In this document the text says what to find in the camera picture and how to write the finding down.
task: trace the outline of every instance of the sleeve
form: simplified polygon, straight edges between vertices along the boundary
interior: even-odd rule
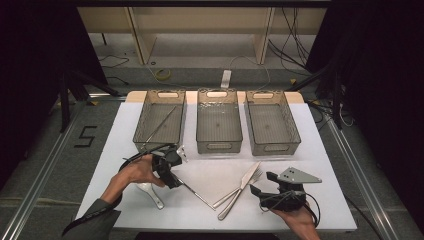
[[[110,206],[110,204],[101,199],[97,199],[87,210],[84,216],[108,206]],[[62,237],[62,240],[106,240],[109,238],[110,231],[112,230],[113,225],[115,225],[115,222],[118,220],[120,214],[120,211],[111,210],[100,216],[92,218],[69,230]]]

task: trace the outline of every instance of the knife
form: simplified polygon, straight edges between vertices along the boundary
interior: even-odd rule
[[[253,174],[255,173],[256,169],[258,169],[259,164],[261,162],[257,162],[253,164],[249,170],[244,174],[243,178],[241,179],[240,188],[237,190],[236,195],[231,199],[231,202],[224,208],[224,210],[218,215],[219,220],[224,220],[224,218],[227,216],[227,214],[230,212],[231,208],[236,203],[238,197],[240,196],[243,189],[246,187],[247,183],[249,182],[250,178],[252,178]]]

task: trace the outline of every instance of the gray floor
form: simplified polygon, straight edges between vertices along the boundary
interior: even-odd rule
[[[141,66],[138,63],[130,36],[106,35],[107,46],[103,45],[99,34],[92,34],[91,37],[99,58],[107,55],[129,58],[129,61],[119,68],[104,68],[106,76],[119,77],[129,82],[129,85],[125,85],[116,78],[108,78],[110,86],[122,93],[159,87],[175,88],[175,85],[170,84],[190,88],[193,86],[219,87],[222,71],[228,68],[233,70],[230,86],[240,90],[257,89],[265,84],[264,88],[285,89],[290,86],[290,79],[301,81],[304,78],[304,76],[284,70],[280,60],[270,52],[267,53],[264,66],[257,66],[247,60],[245,57],[254,59],[252,36],[249,35],[163,35],[158,38],[147,66]],[[272,36],[272,39],[275,42],[283,42],[284,37]],[[302,38],[305,45],[309,47],[313,39],[313,36]],[[292,56],[297,56],[294,49],[291,45],[287,51]],[[237,56],[245,57],[237,58],[231,64],[231,61]],[[122,61],[122,59],[108,58],[101,63],[105,66],[113,66]],[[296,69],[296,66],[290,64],[286,64],[286,67]],[[170,69],[171,78],[166,81],[166,84],[158,83],[148,68],[153,71],[159,68]],[[314,99],[315,87],[316,83],[302,89],[301,93],[306,100]],[[87,87],[87,89],[91,93],[101,93],[92,87]],[[93,100],[92,103],[83,108],[58,162],[41,192],[40,199],[20,232],[19,239],[58,239],[63,228],[77,213],[79,203],[91,180],[120,105],[120,101],[100,98]],[[318,122],[321,115],[314,109],[311,109],[311,112]],[[75,145],[87,143],[86,139],[79,139],[84,126],[97,126],[95,129],[86,131],[87,135],[95,136],[95,139],[90,148],[75,148]],[[60,136],[60,127],[60,106],[55,105],[37,140],[28,149],[28,158],[19,164],[7,185],[0,192],[0,231],[2,233],[6,230],[7,224],[20,206],[22,198],[26,196],[38,172],[49,157],[51,149]],[[317,123],[317,128],[342,191],[374,223],[373,216],[353,178],[346,159],[330,131],[329,123],[321,121]],[[389,215],[399,239],[424,239],[384,173],[376,166],[372,152],[358,126],[343,126],[342,131],[365,175],[372,180],[370,181],[371,186]],[[359,212],[350,204],[349,206],[357,221],[358,229],[351,233],[321,232],[322,239],[378,239]],[[111,239],[133,239],[135,235],[134,232],[113,231]],[[277,233],[277,235],[280,239],[296,239],[290,232]]]

